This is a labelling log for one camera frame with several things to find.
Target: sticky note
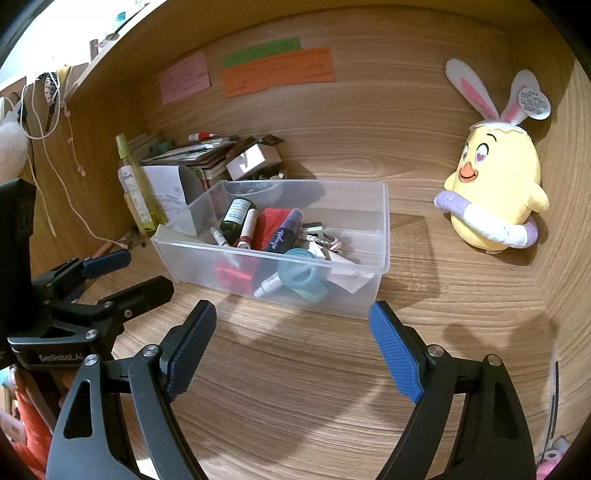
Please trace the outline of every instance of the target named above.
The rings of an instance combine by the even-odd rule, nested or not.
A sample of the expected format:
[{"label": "sticky note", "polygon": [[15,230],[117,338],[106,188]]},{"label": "sticky note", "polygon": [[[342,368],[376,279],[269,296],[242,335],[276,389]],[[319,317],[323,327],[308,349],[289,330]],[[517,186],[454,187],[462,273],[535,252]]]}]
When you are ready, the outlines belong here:
[{"label": "sticky note", "polygon": [[205,55],[200,51],[167,68],[158,75],[158,82],[163,105],[209,88]]},{"label": "sticky note", "polygon": [[329,47],[280,53],[222,70],[224,95],[231,98],[270,87],[336,82]]},{"label": "sticky note", "polygon": [[280,40],[262,43],[261,45],[236,50],[223,58],[223,67],[228,69],[246,63],[247,61],[258,60],[294,50],[301,50],[300,38],[282,38]]}]

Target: heart eye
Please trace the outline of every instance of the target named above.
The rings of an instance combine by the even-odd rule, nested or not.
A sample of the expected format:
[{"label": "heart eye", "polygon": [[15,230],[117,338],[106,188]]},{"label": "heart eye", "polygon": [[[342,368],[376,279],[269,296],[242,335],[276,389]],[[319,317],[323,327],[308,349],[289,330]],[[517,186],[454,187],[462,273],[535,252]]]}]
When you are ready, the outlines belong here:
[{"label": "heart eye", "polygon": [[475,155],[474,160],[476,161],[477,164],[480,164],[480,163],[484,162],[487,155],[488,155],[488,145],[485,143],[481,143],[480,145],[478,145],[478,148],[476,149],[476,155]]}]

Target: yellow chick plush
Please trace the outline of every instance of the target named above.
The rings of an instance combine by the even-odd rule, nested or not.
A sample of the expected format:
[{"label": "yellow chick plush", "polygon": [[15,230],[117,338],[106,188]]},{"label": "yellow chick plush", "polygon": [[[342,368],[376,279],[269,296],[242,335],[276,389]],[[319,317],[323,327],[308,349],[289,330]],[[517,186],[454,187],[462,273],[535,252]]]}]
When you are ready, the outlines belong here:
[{"label": "yellow chick plush", "polygon": [[517,126],[528,115],[518,103],[519,92],[526,88],[539,91],[537,80],[528,70],[519,72],[509,103],[499,116],[468,65],[452,59],[446,73],[485,121],[471,127],[457,169],[445,181],[445,191],[437,195],[435,206],[452,214],[454,229],[474,247],[490,253],[507,247],[526,248],[538,235],[531,211],[543,212],[549,207],[540,187],[540,161],[534,144]]}]

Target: white box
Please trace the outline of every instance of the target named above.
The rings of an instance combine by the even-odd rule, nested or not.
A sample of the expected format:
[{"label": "white box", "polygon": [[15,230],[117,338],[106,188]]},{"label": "white box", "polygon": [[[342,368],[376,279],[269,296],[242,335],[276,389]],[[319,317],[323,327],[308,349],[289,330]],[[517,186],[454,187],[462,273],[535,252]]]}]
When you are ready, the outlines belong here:
[{"label": "white box", "polygon": [[226,168],[232,180],[240,180],[253,175],[257,170],[272,167],[278,163],[281,163],[281,157],[275,147],[256,144],[234,158]]}]

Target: red object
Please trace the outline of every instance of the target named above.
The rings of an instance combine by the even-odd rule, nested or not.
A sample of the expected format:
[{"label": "red object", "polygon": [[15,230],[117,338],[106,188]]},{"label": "red object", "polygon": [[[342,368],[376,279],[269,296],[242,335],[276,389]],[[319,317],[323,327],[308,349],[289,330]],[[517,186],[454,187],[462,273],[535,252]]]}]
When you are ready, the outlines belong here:
[{"label": "red object", "polygon": [[16,392],[18,411],[21,413],[21,421],[27,432],[27,444],[13,443],[14,449],[23,462],[33,471],[39,480],[45,480],[47,469],[47,456],[51,443],[51,432],[37,412],[37,409],[24,400],[19,392]]},{"label": "red object", "polygon": [[266,208],[256,221],[255,233],[252,236],[251,248],[263,250],[283,220],[290,214],[291,209]]},{"label": "red object", "polygon": [[209,140],[210,138],[213,138],[213,137],[219,137],[219,135],[216,135],[216,134],[195,134],[194,136],[197,137],[195,140],[199,140],[199,141]]},{"label": "red object", "polygon": [[239,295],[252,295],[252,278],[259,266],[259,259],[246,255],[234,255],[234,263],[224,259],[213,267],[219,287]]}]

